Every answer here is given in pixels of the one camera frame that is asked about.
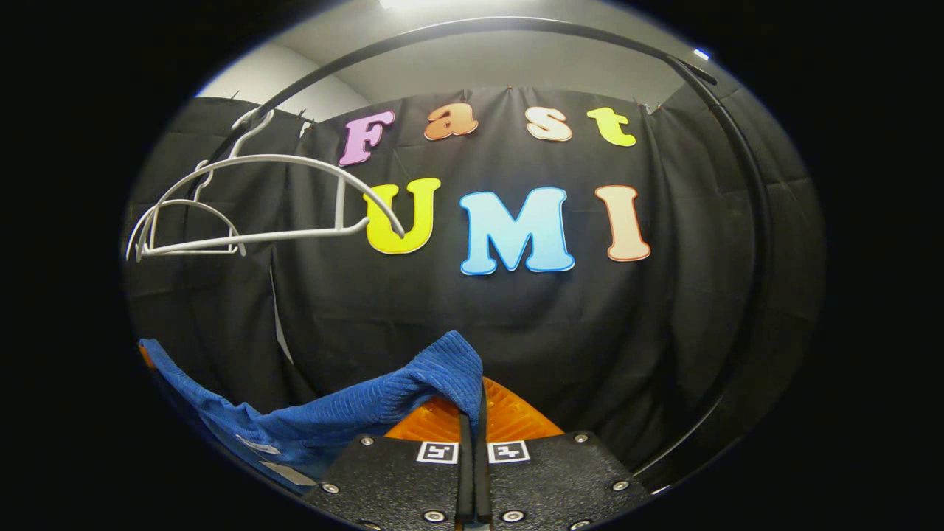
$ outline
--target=white ceiling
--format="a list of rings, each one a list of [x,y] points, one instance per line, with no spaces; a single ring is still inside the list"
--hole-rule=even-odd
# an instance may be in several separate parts
[[[638,13],[598,0],[439,0],[384,9],[351,0],[274,39],[317,64],[404,31],[484,16],[532,16],[604,29],[703,64],[684,43]],[[683,85],[663,62],[612,44],[539,32],[468,34],[413,44],[350,66],[337,77],[370,103],[483,86],[584,91],[655,107]]]

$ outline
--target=black backdrop curtain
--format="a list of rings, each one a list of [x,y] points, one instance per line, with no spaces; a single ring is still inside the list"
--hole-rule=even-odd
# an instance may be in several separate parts
[[[724,79],[724,102],[745,129],[768,183],[776,266],[764,344],[751,351],[696,447],[717,450],[757,421],[783,389],[812,331],[821,291],[818,206],[799,156],[769,114]],[[478,128],[432,142],[428,114],[468,103]],[[525,109],[555,108],[567,142],[525,129]],[[126,233],[144,209],[212,152],[253,104],[195,99],[170,127],[132,196]],[[627,116],[634,146],[609,144],[590,110]],[[294,153],[337,163],[347,122],[393,111],[370,159],[346,167],[369,186],[396,184],[393,209],[413,226],[412,180],[436,178],[429,241],[409,254],[373,249],[364,233],[248,244],[249,255],[147,258],[126,268],[140,336],[157,338],[188,374],[261,412],[303,403],[398,368],[448,330],[478,351],[485,374],[565,430],[597,432],[627,466],[688,427],[731,346],[750,279],[752,230],[743,177],[720,126],[682,88],[650,115],[611,97],[532,88],[421,94],[337,116],[299,139],[302,123],[277,111],[241,154]],[[336,180],[318,170],[252,163],[217,172],[202,197],[241,233],[331,227]],[[651,255],[607,257],[606,206],[594,190],[632,186]],[[468,276],[468,217],[459,199],[494,192],[512,216],[537,187],[566,191],[563,225],[575,266],[535,273],[499,260]],[[161,212],[159,241],[225,235],[197,210],[181,232],[182,207]],[[348,188],[346,225],[364,216]],[[498,259],[495,250],[491,256]],[[291,360],[278,346],[275,300]]]

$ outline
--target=foam letter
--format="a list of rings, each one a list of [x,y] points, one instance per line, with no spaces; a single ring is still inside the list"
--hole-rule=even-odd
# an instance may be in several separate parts
[[[574,257],[567,254],[561,213],[567,192],[544,187],[531,190],[517,219],[492,192],[477,192],[459,200],[469,216],[469,256],[460,266],[466,275],[488,275],[497,262],[488,252],[491,241],[509,271],[521,262],[531,239],[531,257],[525,266],[535,272],[567,271]]]
[[[434,178],[417,179],[407,184],[407,190],[413,194],[413,228],[401,240],[390,226],[390,219],[384,215],[373,199],[365,194],[367,201],[367,241],[371,247],[384,254],[406,254],[426,245],[432,234],[432,193],[440,186]],[[371,190],[383,199],[387,206],[392,206],[394,196],[399,192],[395,184],[371,186]]]
[[[472,118],[472,106],[467,103],[450,103],[430,113],[432,122],[423,135],[428,140],[442,140],[450,134],[468,134],[479,126]]]
[[[636,190],[631,186],[614,184],[600,186],[595,195],[603,200],[610,215],[613,244],[606,250],[610,259],[631,262],[649,256],[649,245],[643,241],[633,204],[638,195]]]
[[[394,118],[393,111],[385,111],[347,122],[345,155],[338,161],[338,165],[349,166],[369,159],[370,152],[367,151],[364,143],[369,142],[371,147],[376,146],[380,142],[380,135],[383,134],[383,126],[380,124],[389,126],[394,123]],[[371,124],[375,124],[374,127],[368,128]]]
[[[610,144],[629,147],[636,143],[636,137],[631,134],[624,134],[623,129],[619,126],[620,124],[630,123],[630,119],[626,116],[616,114],[609,107],[593,109],[587,113],[587,116],[597,120],[599,134],[603,135],[603,138]]]
[[[573,131],[563,123],[567,117],[556,109],[531,107],[525,111],[525,118],[531,122],[528,124],[528,132],[534,138],[566,142],[574,135]]]

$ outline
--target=orange letter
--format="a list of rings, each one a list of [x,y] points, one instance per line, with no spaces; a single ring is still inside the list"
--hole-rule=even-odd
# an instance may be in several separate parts
[[[595,195],[603,199],[610,215],[613,244],[606,250],[610,259],[616,262],[631,262],[649,256],[649,245],[643,241],[633,205],[637,196],[636,190],[631,186],[614,184],[600,186]]]
[[[430,113],[432,122],[423,135],[427,140],[442,140],[450,134],[468,134],[479,126],[472,119],[472,106],[467,103],[450,103]]]
[[[528,132],[534,138],[566,142],[574,135],[573,131],[563,123],[567,117],[556,109],[531,107],[525,111],[525,118],[531,122],[528,124]]]

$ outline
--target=white wire hanger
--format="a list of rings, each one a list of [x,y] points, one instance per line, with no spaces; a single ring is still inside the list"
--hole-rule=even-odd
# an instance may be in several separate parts
[[[233,124],[232,128],[236,129],[245,119],[247,119],[253,112],[252,110],[240,117],[239,120],[236,120],[236,123]],[[275,115],[275,110],[268,112],[262,121],[254,128],[250,129],[243,136],[233,144],[232,150],[229,152],[229,156],[222,161],[207,164],[208,161],[201,161],[196,165],[194,171],[179,180],[174,186],[171,186],[164,195],[160,197],[158,202],[147,211],[142,214],[141,218],[138,219],[138,223],[135,224],[134,230],[131,231],[131,235],[127,240],[127,249],[125,250],[125,260],[130,257],[131,246],[134,243],[135,234],[138,233],[138,229],[141,229],[141,235],[138,238],[138,243],[134,244],[135,249],[135,261],[140,262],[144,256],[159,256],[159,255],[177,255],[177,254],[235,254],[237,251],[245,256],[245,244],[252,242],[273,242],[277,240],[291,240],[299,238],[317,238],[324,236],[346,236],[353,234],[358,231],[362,231],[368,223],[370,223],[370,218],[365,216],[361,221],[357,222],[355,225],[350,227],[344,226],[345,219],[345,189],[346,184],[350,184],[354,188],[358,189],[361,192],[364,192],[370,199],[372,199],[380,207],[380,210],[390,219],[390,224],[393,230],[402,238],[405,234],[403,230],[403,225],[400,224],[400,220],[397,219],[394,212],[390,209],[389,206],[377,195],[376,192],[371,190],[369,186],[364,184],[361,180],[354,177],[345,170],[329,163],[323,163],[321,161],[316,161],[315,159],[309,159],[307,157],[298,157],[296,155],[282,155],[282,154],[264,154],[264,155],[244,155],[239,156],[239,151],[243,147],[243,144],[249,138],[252,138],[258,134],[265,126],[269,125],[269,122],[272,121],[272,117]],[[276,232],[259,232],[256,234],[243,234],[240,235],[236,231],[236,227],[232,224],[229,219],[223,215],[218,210],[214,209],[206,203],[200,202],[200,192],[207,187],[208,184],[213,179],[213,172],[220,168],[225,168],[227,166],[232,166],[236,164],[243,163],[296,163],[305,165],[312,168],[318,168],[321,170],[330,173],[338,178],[338,188],[337,195],[335,196],[334,202],[334,227],[330,229],[306,229],[299,231],[276,231]],[[194,180],[201,175],[209,174],[203,182],[197,186],[194,193],[193,199],[170,199],[169,197],[178,189],[180,189],[184,184]],[[157,231],[158,226],[158,214],[160,213],[160,208],[167,205],[185,205],[192,206],[203,209],[216,217],[222,219],[227,226],[229,226],[229,236],[222,238],[210,238],[205,240],[196,240],[193,242],[185,242],[181,244],[173,244],[167,246],[154,246],[154,234]],[[226,249],[219,249],[218,247],[227,246]]]

